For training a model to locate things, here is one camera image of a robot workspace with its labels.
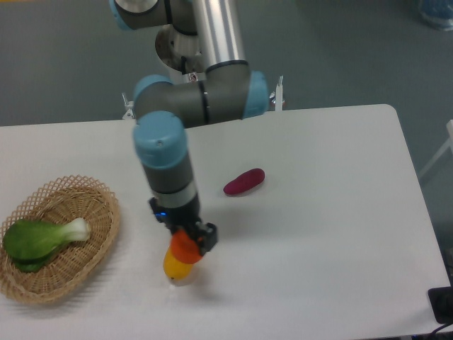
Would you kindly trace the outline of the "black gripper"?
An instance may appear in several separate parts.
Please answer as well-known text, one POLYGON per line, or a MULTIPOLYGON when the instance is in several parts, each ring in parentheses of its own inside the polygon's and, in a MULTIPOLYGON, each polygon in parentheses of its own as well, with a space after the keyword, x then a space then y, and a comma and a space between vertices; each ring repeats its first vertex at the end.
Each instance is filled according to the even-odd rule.
POLYGON ((189 203, 177 208, 160 206, 156 198, 149 200, 149 206, 156 220, 164 223, 171 234, 175 234, 177 229, 183 229, 187 232, 189 238, 195 242, 199 255, 204 256, 217 244, 217 226, 210 222, 202 222, 200 201, 197 196, 189 203))

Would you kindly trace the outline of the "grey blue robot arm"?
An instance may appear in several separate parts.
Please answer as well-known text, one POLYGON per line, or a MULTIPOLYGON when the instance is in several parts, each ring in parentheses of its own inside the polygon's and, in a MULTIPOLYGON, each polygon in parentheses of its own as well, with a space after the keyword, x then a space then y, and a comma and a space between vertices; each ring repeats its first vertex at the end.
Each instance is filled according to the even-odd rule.
POLYGON ((134 148, 153 194, 149 204, 171 233, 184 231, 200 255, 217 243, 217 228, 200 218, 187 128, 256 117, 268 109, 268 87, 245 57, 235 1, 111 1, 126 30, 170 26, 194 38, 204 78, 174 84, 161 75, 134 88, 134 148))

